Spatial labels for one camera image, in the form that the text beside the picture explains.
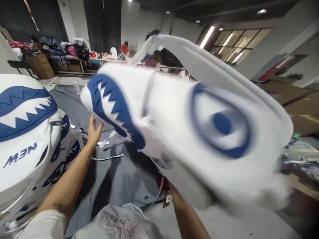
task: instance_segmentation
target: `window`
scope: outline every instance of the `window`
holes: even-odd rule
[[[271,29],[223,31],[215,41],[211,53],[232,65],[239,64],[270,31]]]

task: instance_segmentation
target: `pink bag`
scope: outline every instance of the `pink bag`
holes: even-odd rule
[[[75,50],[74,46],[69,46],[68,51],[69,51],[70,55],[76,56],[76,50]]]

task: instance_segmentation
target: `fluorescent light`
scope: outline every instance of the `fluorescent light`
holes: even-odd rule
[[[238,56],[235,58],[235,60],[233,60],[232,64],[237,62],[243,55],[243,52],[239,53]]]
[[[211,26],[210,29],[208,30],[204,40],[202,41],[201,45],[199,46],[200,48],[204,48],[206,42],[208,41],[210,35],[213,33],[213,30],[215,29],[215,27]]]
[[[229,35],[229,37],[227,37],[227,39],[226,39],[226,41],[224,42],[223,46],[226,46],[226,45],[227,45],[227,43],[230,41],[230,39],[232,38],[232,36],[233,36],[233,34],[231,33],[231,34]]]
[[[266,13],[266,12],[267,12],[266,9],[262,9],[262,10],[259,10],[259,11],[257,12],[257,14],[261,15],[261,14],[264,14],[264,13]]]

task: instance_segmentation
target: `blue shark mouth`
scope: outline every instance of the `blue shark mouth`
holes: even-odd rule
[[[13,86],[0,94],[0,142],[29,132],[57,111],[46,89]]]
[[[87,87],[91,93],[94,113],[113,126],[119,135],[127,137],[137,149],[143,149],[145,140],[133,125],[124,96],[114,80],[107,75],[95,75]],[[104,112],[101,95],[107,97],[110,104],[114,104],[109,116]]]
[[[61,150],[61,139],[59,140],[59,142],[58,142],[58,144],[53,152],[52,158],[50,160],[51,163],[53,163],[55,160],[57,160],[57,158],[60,155],[60,150]]]
[[[46,187],[48,185],[53,185],[55,184],[65,173],[67,170],[67,165],[72,162],[77,155],[80,152],[80,143],[78,140],[75,141],[75,143],[72,145],[68,156],[66,157],[66,160],[61,162],[57,168],[52,172],[52,174],[49,176],[49,178],[44,182],[42,187]]]
[[[70,130],[70,120],[67,115],[62,118],[61,140],[65,138]]]
[[[79,140],[75,141],[75,143],[72,145],[69,154],[66,157],[66,164],[72,162],[77,155],[80,153],[80,143]]]

